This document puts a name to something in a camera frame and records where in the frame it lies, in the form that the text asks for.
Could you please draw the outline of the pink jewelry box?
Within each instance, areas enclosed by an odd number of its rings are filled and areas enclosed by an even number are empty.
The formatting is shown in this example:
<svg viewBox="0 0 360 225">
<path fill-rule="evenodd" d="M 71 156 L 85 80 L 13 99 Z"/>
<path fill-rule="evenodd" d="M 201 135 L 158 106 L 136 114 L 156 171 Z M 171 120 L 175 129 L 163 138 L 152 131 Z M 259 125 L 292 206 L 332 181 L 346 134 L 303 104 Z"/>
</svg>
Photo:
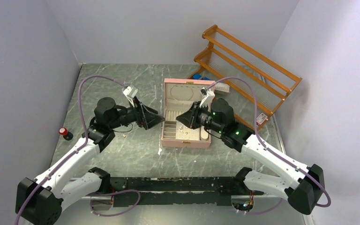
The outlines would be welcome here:
<svg viewBox="0 0 360 225">
<path fill-rule="evenodd" d="M 176 120 L 194 102 L 203 99 L 200 90 L 213 84 L 212 80 L 164 79 L 164 118 L 161 141 L 164 147 L 207 149 L 211 144 L 210 135 L 203 127 L 189 129 Z"/>
</svg>

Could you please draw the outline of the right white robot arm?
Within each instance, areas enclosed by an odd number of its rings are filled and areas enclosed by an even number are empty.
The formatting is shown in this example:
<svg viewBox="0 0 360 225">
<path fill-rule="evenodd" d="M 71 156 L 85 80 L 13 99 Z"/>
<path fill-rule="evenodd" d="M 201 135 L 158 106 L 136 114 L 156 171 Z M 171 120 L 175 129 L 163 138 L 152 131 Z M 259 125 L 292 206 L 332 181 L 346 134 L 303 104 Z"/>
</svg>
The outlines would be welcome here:
<svg viewBox="0 0 360 225">
<path fill-rule="evenodd" d="M 298 162 L 275 149 L 248 126 L 238 122 L 233 108 L 224 99 L 213 101 L 211 107 L 200 107 L 199 102 L 194 102 L 176 120 L 189 129 L 205 128 L 218 133 L 227 147 L 249 155 L 275 173 L 272 176 L 242 168 L 234 182 L 239 194 L 250 190 L 275 195 L 304 215 L 310 215 L 319 205 L 325 186 L 322 168 Z"/>
</svg>

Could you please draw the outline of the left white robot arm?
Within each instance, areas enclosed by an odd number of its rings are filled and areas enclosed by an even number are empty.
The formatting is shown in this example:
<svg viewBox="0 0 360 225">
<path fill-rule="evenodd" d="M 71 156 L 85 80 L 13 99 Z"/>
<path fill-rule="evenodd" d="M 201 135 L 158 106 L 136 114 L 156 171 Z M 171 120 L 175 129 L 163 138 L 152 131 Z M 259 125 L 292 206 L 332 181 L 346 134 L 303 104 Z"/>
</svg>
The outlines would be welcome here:
<svg viewBox="0 0 360 225">
<path fill-rule="evenodd" d="M 148 130 L 164 120 L 156 110 L 145 106 L 136 97 L 129 100 L 128 108 L 117 105 L 110 97 L 100 99 L 94 118 L 84 127 L 83 135 L 72 149 L 36 178 L 24 178 L 18 184 L 15 224 L 23 218 L 33 225 L 53 225 L 68 206 L 82 197 L 112 193 L 110 174 L 97 167 L 75 181 L 71 179 L 111 143 L 116 128 L 135 122 Z"/>
</svg>

